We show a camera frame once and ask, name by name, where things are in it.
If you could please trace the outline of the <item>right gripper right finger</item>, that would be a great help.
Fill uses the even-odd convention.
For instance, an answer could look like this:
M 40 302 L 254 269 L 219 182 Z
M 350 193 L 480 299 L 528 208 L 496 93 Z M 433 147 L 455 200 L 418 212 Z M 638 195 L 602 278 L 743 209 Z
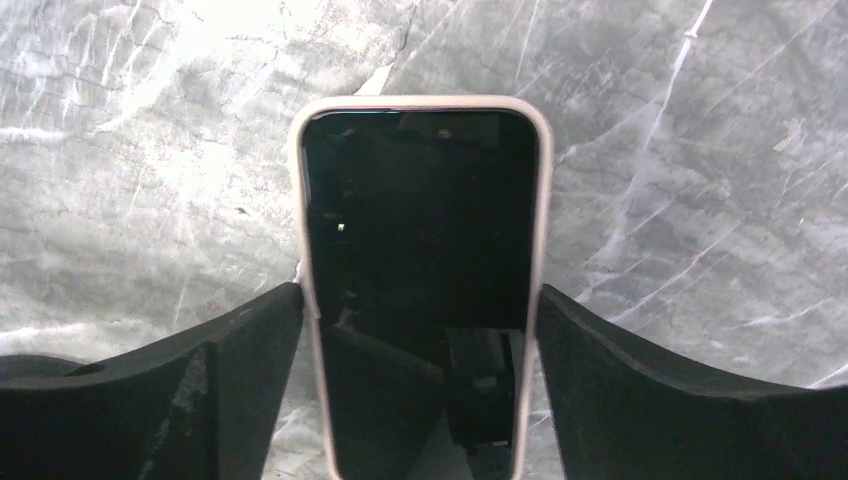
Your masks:
M 570 479 L 843 479 L 847 390 L 737 375 L 610 323 L 550 285 L 536 338 Z

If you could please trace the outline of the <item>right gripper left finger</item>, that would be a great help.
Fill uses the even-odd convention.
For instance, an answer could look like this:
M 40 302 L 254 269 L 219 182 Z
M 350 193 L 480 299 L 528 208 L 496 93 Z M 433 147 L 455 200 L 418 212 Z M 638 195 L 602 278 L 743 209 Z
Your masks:
M 285 283 L 101 361 L 3 356 L 2 477 L 260 478 L 303 306 Z

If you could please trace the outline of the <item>phone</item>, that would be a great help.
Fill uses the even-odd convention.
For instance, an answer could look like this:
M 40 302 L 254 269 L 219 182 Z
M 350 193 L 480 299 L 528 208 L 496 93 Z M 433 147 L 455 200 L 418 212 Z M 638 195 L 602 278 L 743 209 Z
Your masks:
M 288 141 L 335 479 L 518 479 L 553 136 L 506 95 L 336 96 Z

